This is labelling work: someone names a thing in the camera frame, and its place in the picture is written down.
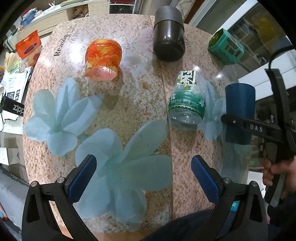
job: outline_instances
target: ribbed gray lid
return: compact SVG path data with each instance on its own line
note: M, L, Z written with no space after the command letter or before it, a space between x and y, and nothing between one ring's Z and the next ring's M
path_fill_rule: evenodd
M175 22L181 24L182 27L184 28L182 14L175 7L162 6L159 9L157 9L157 11L155 13L154 27L156 26L156 24L158 24L162 20L175 21Z

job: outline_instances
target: granite-patterned tabletop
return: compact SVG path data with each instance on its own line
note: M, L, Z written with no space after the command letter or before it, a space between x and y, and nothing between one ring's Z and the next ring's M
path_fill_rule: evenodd
M41 119L50 117L50 123L42 119L35 139L28 138L34 135L30 131L23 136L29 181L54 182L67 176L85 153L95 155L97 170L74 204L92 232L158 228L212 207L190 163L199 154L211 167L220 168L222 141L207 140L202 130L169 127L167 106L180 70L199 66L219 98L225 97L225 86L238 80L231 68L208 52L212 36L188 25L183 58L158 61L152 53L153 25L152 16L129 14L90 16L58 25L30 81L24 124L38 114ZM122 47L119 74L113 81L95 82L84 76L86 49L100 38L113 39ZM93 99L97 105L89 119L79 120ZM61 117L66 120L58 124ZM66 154L64 146L70 150Z

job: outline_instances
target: stack of papers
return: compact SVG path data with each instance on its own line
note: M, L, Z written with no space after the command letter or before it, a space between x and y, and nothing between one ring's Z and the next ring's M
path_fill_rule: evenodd
M21 103L26 83L31 77L32 72L32 67L27 67L25 72L19 74L9 74L8 72L5 72L1 84L5 88L6 96ZM2 118L4 120L11 119L15 121L18 118L18 115L3 110Z

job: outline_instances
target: black cylinder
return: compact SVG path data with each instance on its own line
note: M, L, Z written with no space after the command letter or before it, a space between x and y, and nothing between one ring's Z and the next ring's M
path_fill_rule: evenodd
M185 53L184 25L180 11L163 6L156 11L153 51L163 61L173 62Z
M10 113L24 116L25 105L19 103L13 99L8 98L7 96L3 96L0 103L0 110L6 110Z

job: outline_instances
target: orange bag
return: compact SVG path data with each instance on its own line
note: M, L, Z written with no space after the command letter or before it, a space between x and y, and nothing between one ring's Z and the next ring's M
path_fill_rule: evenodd
M97 81L112 80L118 74L121 58L119 43L111 39L97 39L85 53L85 76Z
M19 57L26 67L35 66L42 50L37 30L15 45Z

